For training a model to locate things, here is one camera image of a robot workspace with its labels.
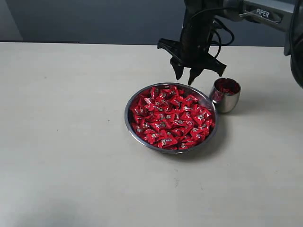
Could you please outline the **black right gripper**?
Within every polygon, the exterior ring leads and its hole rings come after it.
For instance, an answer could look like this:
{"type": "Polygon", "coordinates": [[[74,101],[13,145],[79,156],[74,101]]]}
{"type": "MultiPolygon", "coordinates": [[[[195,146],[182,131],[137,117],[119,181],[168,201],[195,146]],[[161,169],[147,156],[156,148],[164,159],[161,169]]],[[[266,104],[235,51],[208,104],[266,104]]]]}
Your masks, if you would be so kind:
{"type": "Polygon", "coordinates": [[[212,44],[214,14],[218,9],[204,9],[195,14],[185,13],[180,39],[173,41],[161,38],[158,49],[164,49],[171,55],[170,64],[179,80],[184,68],[189,68],[188,85],[203,72],[211,70],[222,76],[226,65],[218,61],[208,51],[212,44]]]}

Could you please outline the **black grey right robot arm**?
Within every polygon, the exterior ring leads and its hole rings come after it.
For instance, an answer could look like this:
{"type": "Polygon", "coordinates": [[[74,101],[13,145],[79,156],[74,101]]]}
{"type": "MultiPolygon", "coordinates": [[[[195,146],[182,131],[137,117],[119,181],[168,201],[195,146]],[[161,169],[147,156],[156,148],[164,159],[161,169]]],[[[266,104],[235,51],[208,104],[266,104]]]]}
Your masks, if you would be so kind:
{"type": "Polygon", "coordinates": [[[161,38],[158,49],[170,55],[170,64],[179,80],[184,68],[190,69],[188,84],[203,70],[222,76],[226,65],[209,53],[211,45],[219,48],[234,41],[233,32],[219,17],[234,22],[243,19],[264,24],[285,33],[284,55],[290,56],[291,72],[303,85],[303,2],[289,4],[278,0],[187,0],[179,41],[161,38]]]}

